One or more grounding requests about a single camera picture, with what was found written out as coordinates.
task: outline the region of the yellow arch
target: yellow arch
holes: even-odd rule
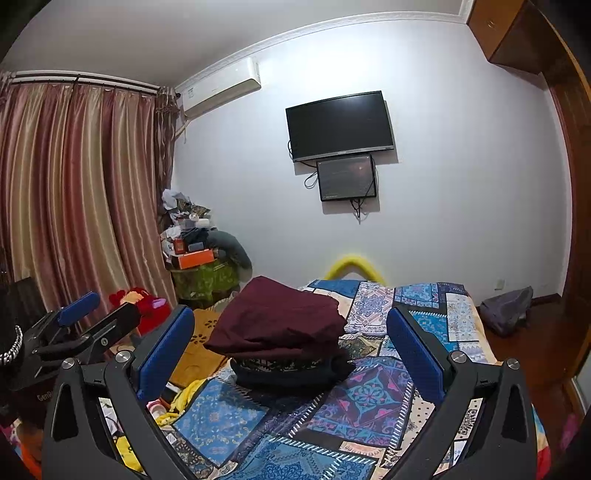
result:
[[[337,263],[330,267],[330,270],[326,274],[324,279],[335,280],[339,278],[339,273],[349,265],[353,265],[354,267],[360,269],[363,273],[363,276],[368,280],[381,283],[382,285],[386,285],[384,278],[382,277],[382,275],[378,273],[374,266],[371,263],[369,263],[366,259],[358,255],[345,255]]]

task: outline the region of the ceiling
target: ceiling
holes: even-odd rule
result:
[[[377,12],[458,14],[462,0],[51,0],[2,63],[177,85],[256,42]]]

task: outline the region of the curtain rod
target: curtain rod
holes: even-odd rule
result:
[[[12,80],[13,83],[40,83],[40,82],[77,82],[91,85],[104,85],[118,87],[126,90],[134,90],[142,93],[155,95],[159,88],[150,83],[137,82],[135,80],[112,77],[85,72],[68,72],[61,70],[27,70],[16,72]]]

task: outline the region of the air conditioner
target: air conditioner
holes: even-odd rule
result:
[[[187,117],[195,118],[260,88],[258,66],[248,57],[187,87],[182,93],[183,109]]]

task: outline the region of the blue gripper pad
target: blue gripper pad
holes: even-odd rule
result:
[[[137,397],[138,400],[147,403],[156,400],[164,390],[166,382],[172,375],[174,368],[183,355],[195,330],[195,316],[188,307],[178,306],[170,314],[168,319],[148,336],[144,342],[150,343],[151,335],[160,337],[160,340],[147,353],[141,365],[137,368]],[[135,353],[144,350],[142,344]]]
[[[78,300],[62,308],[60,317],[57,321],[62,327],[74,325],[78,320],[84,318],[90,312],[96,310],[100,305],[99,294],[90,291]]]
[[[445,396],[443,371],[397,308],[389,311],[386,329],[421,397],[438,407]]]

